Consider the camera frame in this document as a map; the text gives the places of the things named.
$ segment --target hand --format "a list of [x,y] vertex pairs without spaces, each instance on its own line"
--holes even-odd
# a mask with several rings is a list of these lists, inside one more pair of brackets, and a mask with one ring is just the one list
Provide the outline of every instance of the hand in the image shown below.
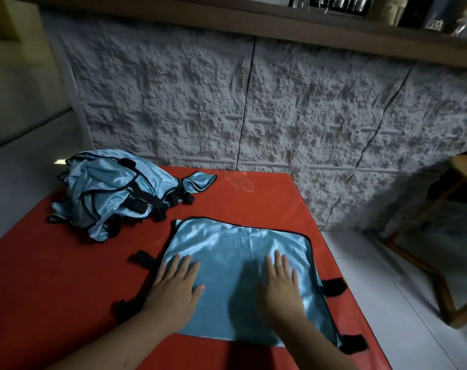
[[299,278],[297,270],[292,270],[286,255],[274,253],[274,266],[271,258],[265,255],[267,283],[263,286],[259,309],[261,314],[272,326],[290,323],[294,319],[306,317],[306,310],[299,293]]
[[164,337],[180,331],[189,322],[204,292],[205,285],[192,291],[200,263],[196,262],[187,271],[191,258],[190,255],[186,256],[177,270],[180,255],[175,255],[166,274],[167,262],[164,262],[144,302],[143,313],[150,314],[156,320]]

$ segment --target crumpled blue fabric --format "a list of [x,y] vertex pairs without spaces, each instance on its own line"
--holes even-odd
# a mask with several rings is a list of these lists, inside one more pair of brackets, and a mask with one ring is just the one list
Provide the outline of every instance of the crumpled blue fabric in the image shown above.
[[[134,161],[139,173],[121,165],[121,159]],[[216,179],[216,175],[199,171],[177,179],[150,161],[120,149],[81,152],[66,163],[69,172],[62,174],[61,180],[67,188],[68,198],[53,203],[55,214],[51,217],[87,229],[89,236],[99,242],[108,239],[107,221],[112,216],[147,218],[154,209],[152,204],[148,204],[146,211],[140,213],[122,205],[127,197],[134,195],[133,189],[129,187],[132,181],[169,207],[171,203],[167,195],[177,189],[179,184],[188,193],[199,193]]]
[[197,217],[175,222],[163,262],[175,254],[201,261],[195,284],[206,285],[181,334],[283,346],[258,312],[257,288],[266,277],[264,255],[288,256],[299,273],[307,317],[337,346],[341,336],[331,318],[308,237],[288,231],[238,226]]

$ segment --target forearm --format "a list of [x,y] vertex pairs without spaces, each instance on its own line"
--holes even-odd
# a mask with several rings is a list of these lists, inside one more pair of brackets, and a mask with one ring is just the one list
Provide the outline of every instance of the forearm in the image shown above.
[[357,370],[307,318],[275,324],[274,330],[301,370]]
[[51,366],[49,370],[132,370],[167,334],[146,311]]

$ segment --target red surface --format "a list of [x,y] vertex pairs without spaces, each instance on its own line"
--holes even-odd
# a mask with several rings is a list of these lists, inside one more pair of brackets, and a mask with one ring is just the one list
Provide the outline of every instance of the red surface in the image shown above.
[[[165,168],[176,177],[195,169]],[[205,216],[233,224],[304,233],[322,279],[341,273],[287,174],[214,171],[216,182],[179,205],[167,220],[124,226],[116,238],[93,244],[68,225],[45,223],[52,197],[42,200],[0,240],[0,369],[38,369],[112,328],[110,306],[136,295],[147,272],[128,257],[158,255],[170,220]],[[360,369],[391,370],[351,292],[328,299],[342,334],[363,334],[370,349],[351,358]],[[173,335],[140,369],[296,369],[285,348]]]

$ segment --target wooden stool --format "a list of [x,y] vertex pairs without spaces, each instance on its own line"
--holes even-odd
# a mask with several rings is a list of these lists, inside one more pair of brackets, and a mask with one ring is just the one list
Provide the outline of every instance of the wooden stool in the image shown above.
[[412,224],[416,223],[428,212],[437,207],[442,201],[444,201],[452,192],[456,191],[464,183],[467,183],[467,155],[458,155],[451,159],[452,167],[461,175],[461,179],[454,183],[446,192],[442,193],[438,198],[431,201],[420,209],[415,217],[402,224],[396,229],[390,236],[382,241],[383,245],[402,256],[407,261],[414,264],[416,267],[427,273],[433,282],[434,294],[436,296],[437,304],[443,320],[451,327],[459,329],[467,324],[467,303],[460,309],[455,307],[453,298],[446,283],[446,279],[435,267],[429,265],[416,255],[403,249],[401,246],[395,243],[398,236],[400,236],[406,229]]

